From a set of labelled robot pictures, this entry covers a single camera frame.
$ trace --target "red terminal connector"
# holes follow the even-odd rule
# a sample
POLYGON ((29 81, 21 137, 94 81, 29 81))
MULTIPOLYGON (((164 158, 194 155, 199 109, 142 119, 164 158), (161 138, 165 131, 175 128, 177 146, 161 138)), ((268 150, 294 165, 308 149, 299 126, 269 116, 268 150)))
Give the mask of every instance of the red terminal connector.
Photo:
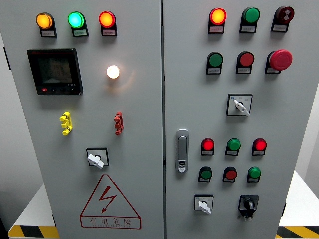
POLYGON ((120 111, 116 112, 114 121, 115 121, 114 128, 116 129, 115 135, 120 135, 124 130, 122 112, 120 111))

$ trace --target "green push button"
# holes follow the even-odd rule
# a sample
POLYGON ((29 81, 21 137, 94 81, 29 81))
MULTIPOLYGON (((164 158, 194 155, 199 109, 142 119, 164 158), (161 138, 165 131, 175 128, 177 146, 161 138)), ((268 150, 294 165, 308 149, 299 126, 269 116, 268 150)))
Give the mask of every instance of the green push button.
POLYGON ((251 178, 259 178, 260 175, 261 175, 261 171, 259 169, 259 167, 252 167, 248 170, 248 175, 251 177, 251 178))
POLYGON ((260 17, 260 12, 255 7, 249 7, 244 10, 243 16, 248 23, 255 23, 258 21, 260 17))
POLYGON ((213 176, 213 174, 212 174, 210 171, 203 171, 203 172, 201 173, 201 177, 202 177, 203 179, 210 179, 211 176, 213 176))
POLYGON ((214 53, 209 58, 209 64, 213 67, 220 66, 223 63, 223 57, 219 53, 214 53))
POLYGON ((237 151, 240 149, 240 141, 237 138, 232 138, 227 142, 227 147, 231 151, 237 151))

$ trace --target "yellow terminal connector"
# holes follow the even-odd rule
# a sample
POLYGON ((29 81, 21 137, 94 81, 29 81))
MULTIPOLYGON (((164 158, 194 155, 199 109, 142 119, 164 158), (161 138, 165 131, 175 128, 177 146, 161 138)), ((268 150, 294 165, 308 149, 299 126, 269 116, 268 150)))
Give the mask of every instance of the yellow terminal connector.
POLYGON ((64 112, 64 114, 60 117, 60 121, 62 122, 61 127, 65 129, 62 134, 67 136, 73 129, 70 112, 64 112))

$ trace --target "white indicator light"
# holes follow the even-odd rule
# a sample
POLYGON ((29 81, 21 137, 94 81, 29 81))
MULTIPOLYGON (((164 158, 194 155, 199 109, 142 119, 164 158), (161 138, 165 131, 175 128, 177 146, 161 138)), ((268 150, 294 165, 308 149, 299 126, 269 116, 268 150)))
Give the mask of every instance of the white indicator light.
POLYGON ((108 69, 106 70, 106 74, 111 79, 116 79, 116 78, 118 78, 118 76, 120 74, 120 69, 117 66, 114 66, 114 65, 113 66, 109 66, 108 69))

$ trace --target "yellow and black hazard stripe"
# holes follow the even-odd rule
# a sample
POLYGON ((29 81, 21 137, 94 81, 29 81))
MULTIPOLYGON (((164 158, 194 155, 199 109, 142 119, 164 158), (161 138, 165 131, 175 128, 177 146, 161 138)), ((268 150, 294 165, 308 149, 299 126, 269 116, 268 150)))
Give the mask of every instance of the yellow and black hazard stripe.
POLYGON ((319 227, 278 227, 276 238, 318 238, 319 227))
POLYGON ((14 225, 8 235, 13 238, 60 238, 55 226, 14 225))

